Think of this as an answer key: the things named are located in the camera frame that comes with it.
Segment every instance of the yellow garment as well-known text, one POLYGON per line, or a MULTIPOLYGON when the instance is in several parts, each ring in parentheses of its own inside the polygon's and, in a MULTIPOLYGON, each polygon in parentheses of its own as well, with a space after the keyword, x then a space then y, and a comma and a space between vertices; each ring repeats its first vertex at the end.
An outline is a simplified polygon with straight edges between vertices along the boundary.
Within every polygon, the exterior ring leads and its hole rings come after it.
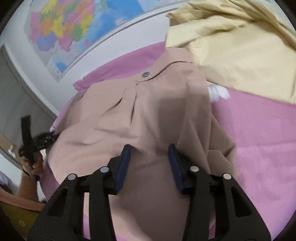
POLYGON ((199 0, 167 15, 166 47, 184 47, 208 81, 296 103, 296 32, 269 2, 199 0))

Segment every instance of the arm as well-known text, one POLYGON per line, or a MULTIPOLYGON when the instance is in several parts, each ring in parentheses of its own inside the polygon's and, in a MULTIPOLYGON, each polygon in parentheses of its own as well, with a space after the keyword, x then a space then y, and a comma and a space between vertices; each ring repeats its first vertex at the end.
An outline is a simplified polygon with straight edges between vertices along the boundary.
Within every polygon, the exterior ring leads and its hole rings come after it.
MULTIPOLYGON (((34 154, 35 164, 33 165, 32 174, 40 175, 43 172, 43 158, 40 152, 34 154)), ((23 169, 28 172, 27 167, 29 162, 27 160, 23 161, 23 169)), ((20 190, 17 194, 19 197, 38 202, 37 195, 37 182, 32 180, 24 172, 22 172, 22 181, 20 185, 20 190)))

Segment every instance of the map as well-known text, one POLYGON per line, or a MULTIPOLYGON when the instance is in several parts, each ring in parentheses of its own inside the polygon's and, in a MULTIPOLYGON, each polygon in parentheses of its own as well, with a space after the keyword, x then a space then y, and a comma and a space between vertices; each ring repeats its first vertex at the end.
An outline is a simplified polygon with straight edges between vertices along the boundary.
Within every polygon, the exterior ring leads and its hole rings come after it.
POLYGON ((182 0, 33 0, 25 32, 58 80, 79 55, 108 32, 178 2, 182 0))

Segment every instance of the hand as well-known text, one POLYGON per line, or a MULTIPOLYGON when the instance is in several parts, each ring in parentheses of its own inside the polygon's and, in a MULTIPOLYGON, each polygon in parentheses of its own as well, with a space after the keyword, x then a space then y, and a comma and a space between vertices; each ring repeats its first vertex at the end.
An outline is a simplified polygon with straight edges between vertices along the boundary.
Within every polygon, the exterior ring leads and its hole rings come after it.
MULTIPOLYGON (((43 173, 43 157, 39 151, 34 153, 34 160, 35 160, 35 163, 32 166, 33 167, 32 174, 39 176, 43 173)), ((28 166, 29 166, 29 161, 23 160, 22 167, 26 172, 28 172, 28 169, 27 169, 28 166)))

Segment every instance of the pink bedsheet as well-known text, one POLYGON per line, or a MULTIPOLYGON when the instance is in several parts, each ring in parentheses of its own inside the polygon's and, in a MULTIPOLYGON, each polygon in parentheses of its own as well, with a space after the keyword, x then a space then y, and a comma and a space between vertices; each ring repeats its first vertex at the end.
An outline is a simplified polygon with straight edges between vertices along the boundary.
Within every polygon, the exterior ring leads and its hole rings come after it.
MULTIPOLYGON (((136 50, 103 65, 74 86, 85 91, 95 82, 132 76, 150 67, 163 51, 164 43, 136 50)), ((213 103, 212 112, 237 144, 241 173, 237 181, 274 239, 296 209, 296 108, 233 89, 229 92, 231 98, 213 103)), ((46 167, 41 179, 45 196, 49 198, 58 185, 46 167)))

